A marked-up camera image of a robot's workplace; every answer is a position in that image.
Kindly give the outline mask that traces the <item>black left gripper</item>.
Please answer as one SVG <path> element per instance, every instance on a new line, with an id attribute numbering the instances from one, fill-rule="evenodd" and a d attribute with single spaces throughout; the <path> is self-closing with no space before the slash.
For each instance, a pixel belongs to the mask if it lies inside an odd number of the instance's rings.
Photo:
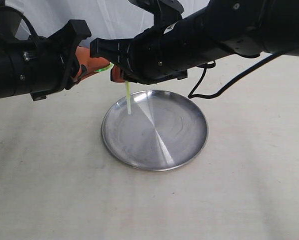
<path id="1" fill-rule="evenodd" d="M 14 40 L 8 43 L 8 53 L 13 67 L 13 95 L 30 94 L 33 101 L 64 90 L 69 81 L 74 84 L 103 72 L 111 66 L 102 57 L 90 57 L 90 49 L 78 46 L 91 36 L 85 20 L 71 19 L 50 37 Z M 72 73 L 79 71 L 72 78 Z"/>

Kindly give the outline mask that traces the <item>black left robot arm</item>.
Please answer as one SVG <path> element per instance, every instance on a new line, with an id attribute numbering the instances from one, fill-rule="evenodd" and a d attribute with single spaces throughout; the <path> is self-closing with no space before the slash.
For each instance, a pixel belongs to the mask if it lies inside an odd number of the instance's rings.
<path id="1" fill-rule="evenodd" d="M 39 36 L 24 14 L 0 0 L 0 99 L 31 95 L 33 101 L 69 90 L 108 69 L 81 41 L 91 37 L 85 20 L 69 20 L 49 37 Z"/>

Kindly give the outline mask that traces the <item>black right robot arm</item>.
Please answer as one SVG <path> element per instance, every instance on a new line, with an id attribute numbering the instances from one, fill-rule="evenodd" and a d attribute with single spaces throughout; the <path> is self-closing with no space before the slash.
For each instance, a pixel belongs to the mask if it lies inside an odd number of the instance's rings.
<path id="1" fill-rule="evenodd" d="M 182 17 L 177 0 L 135 0 L 154 16 L 152 27 L 134 38 L 90 43 L 92 58 L 119 67 L 126 80 L 143 85 L 188 76 L 188 69 L 239 55 L 261 53 L 299 57 L 299 0 L 211 0 Z"/>

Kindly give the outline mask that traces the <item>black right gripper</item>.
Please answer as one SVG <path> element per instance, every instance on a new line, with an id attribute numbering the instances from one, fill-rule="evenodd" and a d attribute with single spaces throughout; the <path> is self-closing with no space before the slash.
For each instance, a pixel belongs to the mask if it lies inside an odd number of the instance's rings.
<path id="1" fill-rule="evenodd" d="M 178 51 L 172 50 L 164 55 L 161 40 L 171 33 L 178 23 L 187 20 L 181 18 L 170 24 L 152 26 L 134 38 L 98 37 L 89 45 L 90 57 L 104 58 L 116 65 L 110 71 L 110 80 L 114 83 L 124 83 L 127 80 L 142 85 L 153 85 L 173 79 L 186 79 L 186 69 L 170 65 L 170 61 L 176 59 Z"/>

